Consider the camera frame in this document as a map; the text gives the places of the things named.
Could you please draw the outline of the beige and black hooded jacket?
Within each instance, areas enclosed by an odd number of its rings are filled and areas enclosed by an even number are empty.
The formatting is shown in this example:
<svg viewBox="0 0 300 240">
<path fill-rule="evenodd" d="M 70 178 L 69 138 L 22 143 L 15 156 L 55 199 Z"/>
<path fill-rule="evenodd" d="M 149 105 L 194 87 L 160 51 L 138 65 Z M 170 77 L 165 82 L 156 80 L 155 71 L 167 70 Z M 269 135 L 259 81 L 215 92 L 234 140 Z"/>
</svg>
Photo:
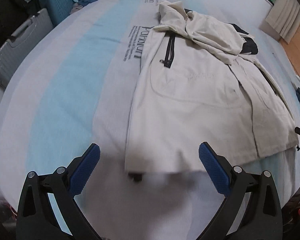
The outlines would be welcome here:
<svg viewBox="0 0 300 240">
<path fill-rule="evenodd" d="M 292 111 L 249 33 L 181 2 L 162 1 L 159 16 L 143 47 L 127 172 L 202 170 L 202 142 L 233 165 L 298 144 Z"/>
</svg>

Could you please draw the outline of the right beige curtain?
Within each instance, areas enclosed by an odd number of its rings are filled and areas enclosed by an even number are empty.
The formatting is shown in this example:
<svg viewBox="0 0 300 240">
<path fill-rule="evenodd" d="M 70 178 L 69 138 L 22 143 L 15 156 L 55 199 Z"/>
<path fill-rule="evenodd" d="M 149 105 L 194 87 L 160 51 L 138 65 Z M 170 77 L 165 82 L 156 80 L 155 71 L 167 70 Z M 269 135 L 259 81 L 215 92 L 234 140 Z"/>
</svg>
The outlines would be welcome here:
<svg viewBox="0 0 300 240">
<path fill-rule="evenodd" d="M 276 0 L 259 28 L 275 40 L 290 43 L 300 25 L 300 4 L 297 0 Z"/>
</svg>

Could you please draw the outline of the grey hard suitcase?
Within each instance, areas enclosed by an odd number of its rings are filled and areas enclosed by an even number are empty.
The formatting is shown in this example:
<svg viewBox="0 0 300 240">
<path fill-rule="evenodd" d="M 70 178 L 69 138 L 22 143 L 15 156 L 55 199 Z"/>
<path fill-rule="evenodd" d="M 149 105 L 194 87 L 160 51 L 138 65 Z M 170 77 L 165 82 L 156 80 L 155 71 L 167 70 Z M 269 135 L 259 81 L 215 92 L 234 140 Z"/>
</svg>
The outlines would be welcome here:
<svg viewBox="0 0 300 240">
<path fill-rule="evenodd" d="M 53 29 L 47 9 L 27 19 L 0 48 L 0 88 L 5 90 L 13 74 L 31 50 Z"/>
</svg>

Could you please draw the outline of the teal hard suitcase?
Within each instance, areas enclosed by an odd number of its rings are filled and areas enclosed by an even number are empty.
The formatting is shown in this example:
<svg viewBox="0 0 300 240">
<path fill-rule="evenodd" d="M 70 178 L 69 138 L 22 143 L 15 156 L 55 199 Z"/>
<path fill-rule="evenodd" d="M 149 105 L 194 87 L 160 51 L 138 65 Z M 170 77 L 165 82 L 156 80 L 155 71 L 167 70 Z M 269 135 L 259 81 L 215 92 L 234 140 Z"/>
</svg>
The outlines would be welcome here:
<svg viewBox="0 0 300 240">
<path fill-rule="evenodd" d="M 45 8 L 54 27 L 65 20 L 73 8 L 73 0 L 38 0 L 41 8 Z"/>
</svg>

